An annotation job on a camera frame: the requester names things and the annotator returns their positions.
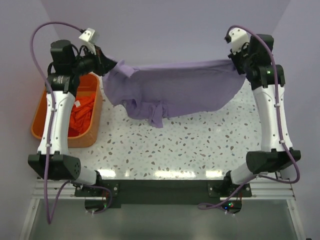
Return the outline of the purple t shirt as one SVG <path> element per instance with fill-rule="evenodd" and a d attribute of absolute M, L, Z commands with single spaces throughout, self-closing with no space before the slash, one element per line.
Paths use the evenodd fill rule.
<path fill-rule="evenodd" d="M 102 78 L 113 106 L 122 105 L 128 117 L 148 120 L 156 128 L 163 127 L 164 118 L 221 109 L 244 82 L 231 60 L 149 66 L 120 61 Z"/>

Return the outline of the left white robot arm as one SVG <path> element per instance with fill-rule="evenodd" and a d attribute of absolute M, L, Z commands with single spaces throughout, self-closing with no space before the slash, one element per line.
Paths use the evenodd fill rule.
<path fill-rule="evenodd" d="M 29 166 L 44 180 L 70 181 L 86 185 L 86 191 L 99 196 L 104 184 L 96 170 L 82 167 L 77 157 L 69 154 L 68 130 L 70 116 L 80 77 L 91 72 L 104 76 L 117 62 L 107 58 L 101 48 L 84 41 L 80 49 L 69 40 L 57 40 L 50 45 L 52 62 L 45 77 L 46 117 L 43 135 L 36 154 L 28 156 Z"/>

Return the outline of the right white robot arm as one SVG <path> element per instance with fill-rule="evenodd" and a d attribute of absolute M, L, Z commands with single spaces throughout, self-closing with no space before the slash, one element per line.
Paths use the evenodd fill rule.
<path fill-rule="evenodd" d="M 268 34 L 249 36 L 246 31 L 234 28 L 225 40 L 232 45 L 228 57 L 251 85 L 261 123 L 261 149 L 247 152 L 245 163 L 228 171 L 219 189 L 233 197 L 254 178 L 267 178 L 267 173 L 289 166 L 294 166 L 296 178 L 287 183 L 294 184 L 300 180 L 297 161 L 301 152 L 293 148 L 288 133 L 284 108 L 286 82 L 283 67 L 275 63 L 272 54 L 274 38 Z"/>

